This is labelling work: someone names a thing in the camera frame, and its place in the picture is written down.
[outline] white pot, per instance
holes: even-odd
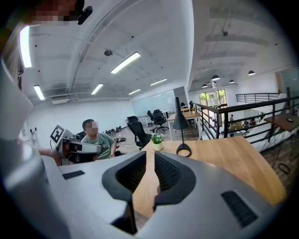
[[[162,143],[154,144],[152,142],[152,146],[153,146],[153,150],[155,150],[155,151],[160,151],[163,148],[163,144]]]

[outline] table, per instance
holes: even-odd
[[[145,122],[146,122],[146,125],[147,125],[147,127],[149,126],[148,125],[148,115],[147,116],[142,116],[142,117],[138,117],[139,119],[145,119]]]
[[[161,152],[175,154],[181,143],[182,141],[165,141]],[[271,166],[242,136],[185,143],[192,150],[189,158],[226,169],[259,192],[271,205],[286,198],[285,189]],[[133,194],[133,205],[135,211],[150,217],[153,214],[159,180],[155,174],[155,151],[151,142],[142,151],[146,151],[147,156],[146,172]],[[182,150],[179,154],[184,156],[187,152]]]
[[[190,111],[190,108],[181,109],[181,112]]]
[[[192,119],[197,119],[200,117],[200,114],[199,113],[195,113],[193,114],[191,111],[188,111],[188,112],[183,112],[183,115],[184,117],[187,119],[187,120],[192,120]],[[174,121],[174,118],[176,117],[176,114],[172,114],[168,119],[167,119],[167,122],[168,122],[168,128],[169,128],[169,132],[170,132],[170,138],[171,140],[172,139],[172,132],[171,132],[171,127],[170,127],[170,121]]]
[[[168,112],[170,112],[171,110],[165,110],[165,111],[162,111],[162,113],[166,113],[166,118],[168,119]]]

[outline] air conditioner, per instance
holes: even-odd
[[[51,99],[52,99],[52,104],[54,105],[63,104],[70,100],[68,99],[67,95],[53,96]]]

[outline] window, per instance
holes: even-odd
[[[199,94],[199,102],[201,105],[214,106],[227,104],[225,90],[208,91]]]

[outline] fluorescent light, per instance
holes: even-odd
[[[103,84],[98,84],[98,86],[93,90],[92,95],[95,95],[102,86]]]
[[[150,86],[155,85],[155,84],[158,84],[158,83],[160,83],[160,82],[162,82],[162,81],[165,81],[165,80],[167,80],[167,79],[157,81],[157,82],[155,82],[155,83],[153,83],[153,84],[150,84]]]
[[[136,93],[136,92],[138,92],[138,91],[140,91],[140,89],[139,89],[139,90],[136,90],[136,91],[133,91],[133,92],[131,92],[129,95],[131,95],[131,94],[134,94],[134,93]]]
[[[124,60],[122,63],[120,63],[111,73],[116,74],[119,72],[122,68],[124,68],[126,65],[130,64],[132,61],[140,57],[140,54],[138,52],[135,52],[133,55],[129,56],[126,60]]]
[[[35,85],[35,86],[33,86],[33,88],[35,89],[39,99],[44,100],[45,97],[43,96],[43,93],[42,93],[41,88],[39,87],[39,85]]]
[[[20,31],[20,48],[25,68],[32,67],[29,52],[29,30],[30,27],[26,26]]]

